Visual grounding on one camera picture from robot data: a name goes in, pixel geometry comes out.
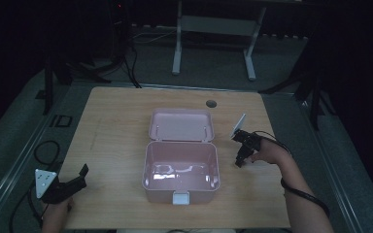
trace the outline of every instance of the hand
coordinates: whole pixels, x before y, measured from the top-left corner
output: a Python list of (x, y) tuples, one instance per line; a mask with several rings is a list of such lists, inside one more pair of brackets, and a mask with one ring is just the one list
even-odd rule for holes
[(287, 158), (291, 158), (289, 152), (277, 144), (267, 140), (261, 140), (261, 150), (250, 156), (252, 162), (263, 160), (270, 164), (280, 166)]
[(59, 204), (42, 203), (44, 214), (42, 220), (42, 232), (60, 232), (66, 223), (68, 210), (74, 206), (74, 199), (72, 197), (66, 199)]

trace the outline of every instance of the pink lunch box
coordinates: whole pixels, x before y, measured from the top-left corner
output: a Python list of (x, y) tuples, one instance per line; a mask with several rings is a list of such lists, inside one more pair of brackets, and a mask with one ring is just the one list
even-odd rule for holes
[(211, 114), (155, 109), (150, 137), (142, 180), (148, 200), (174, 205), (210, 202), (220, 187)]

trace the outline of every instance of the gray floor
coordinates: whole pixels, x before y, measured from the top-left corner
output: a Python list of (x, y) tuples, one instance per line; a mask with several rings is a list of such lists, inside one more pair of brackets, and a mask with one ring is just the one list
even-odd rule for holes
[[(149, 42), (153, 37), (155, 35), (136, 38), (135, 74), (143, 87), (168, 85), (258, 91), (284, 80), (306, 43), (295, 39), (258, 39), (253, 55), (257, 80), (250, 82), (246, 77), (242, 50), (235, 41), (229, 41), (226, 47), (208, 37), (206, 45), (202, 45), (196, 43), (196, 35), (185, 35), (181, 74), (175, 77), (171, 74), (173, 35)], [(130, 51), (127, 58), (131, 63), (134, 53)], [(97, 63), (105, 63), (105, 60), (97, 60)], [(124, 69), (104, 77), (113, 81), (108, 84), (110, 86), (132, 88)], [(33, 158), (33, 149), (40, 142), (56, 140), (61, 148), (59, 159), (62, 159), (88, 94), (97, 85), (99, 83), (78, 78), (71, 86), (55, 84), (55, 106), (48, 116), (42, 116), (44, 103), (35, 99), (38, 90), (43, 88), (41, 73), (31, 79), (0, 120), (0, 232), (8, 231), (10, 215), (33, 181), (34, 169), (45, 167)], [(329, 206), (336, 232), (373, 232), (373, 185), (347, 132), (338, 117), (329, 114), (319, 117), (320, 131), (312, 129), (308, 121), (308, 101), (295, 101), (291, 96), (295, 88), (296, 84), (280, 93), (263, 96), (276, 136), (291, 148), (307, 182)], [(54, 115), (73, 117), (72, 125), (50, 127)], [(54, 153), (53, 145), (44, 145), (38, 150), (39, 156), (48, 160)], [(15, 232), (39, 231), (26, 201), (17, 211), (14, 227)], [(282, 229), (248, 231), (285, 232)]]

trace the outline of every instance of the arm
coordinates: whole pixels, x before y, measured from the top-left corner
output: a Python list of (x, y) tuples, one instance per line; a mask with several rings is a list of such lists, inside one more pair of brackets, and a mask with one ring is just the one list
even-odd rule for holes
[(73, 205), (74, 200), (72, 197), (56, 205), (43, 203), (44, 214), (42, 216), (42, 233), (60, 232), (65, 226), (68, 208)]
[[(251, 160), (277, 164), (284, 181), (290, 187), (315, 196), (291, 155), (280, 146), (262, 139), (261, 150), (252, 155)], [(288, 191), (285, 192), (285, 197), (293, 232), (333, 232), (331, 223), (320, 206)]]

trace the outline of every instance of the container latch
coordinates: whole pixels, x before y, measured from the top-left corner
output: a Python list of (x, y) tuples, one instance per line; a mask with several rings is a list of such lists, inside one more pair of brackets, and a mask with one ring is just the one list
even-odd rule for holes
[(189, 205), (189, 192), (188, 191), (174, 191), (172, 195), (173, 205)]

